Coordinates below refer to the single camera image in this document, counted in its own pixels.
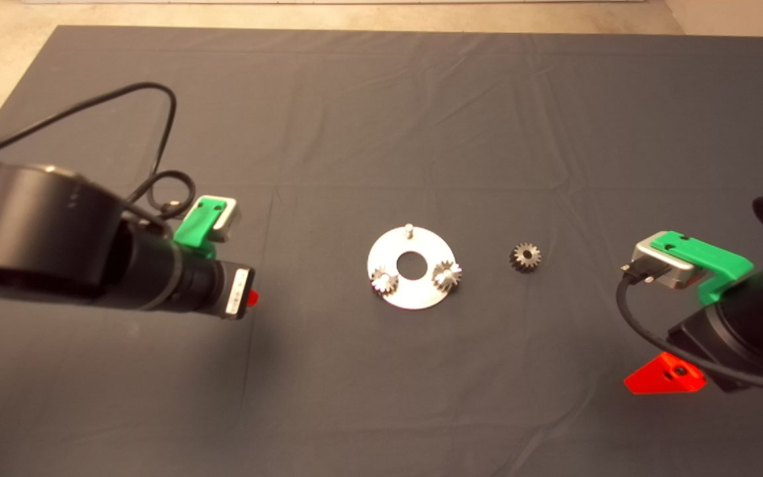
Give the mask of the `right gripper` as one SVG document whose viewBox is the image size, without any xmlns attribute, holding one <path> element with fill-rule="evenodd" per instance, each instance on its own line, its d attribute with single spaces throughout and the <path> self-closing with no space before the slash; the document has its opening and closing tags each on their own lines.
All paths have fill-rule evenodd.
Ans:
<svg viewBox="0 0 763 477">
<path fill-rule="evenodd" d="M 729 369 L 763 377 L 763 315 L 705 306 L 667 331 L 681 350 Z M 705 374 L 687 360 L 661 352 L 623 380 L 635 395 L 699 392 Z"/>
</svg>

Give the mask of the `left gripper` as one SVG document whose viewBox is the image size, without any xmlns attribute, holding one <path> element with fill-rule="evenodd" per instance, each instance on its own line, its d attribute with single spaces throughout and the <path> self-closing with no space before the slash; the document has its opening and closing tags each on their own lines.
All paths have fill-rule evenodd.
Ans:
<svg viewBox="0 0 763 477">
<path fill-rule="evenodd" d="M 252 289 L 256 271 L 250 266 L 235 262 L 217 262 L 219 279 L 213 314 L 227 320 L 242 320 L 246 308 L 258 304 L 258 291 Z"/>
</svg>

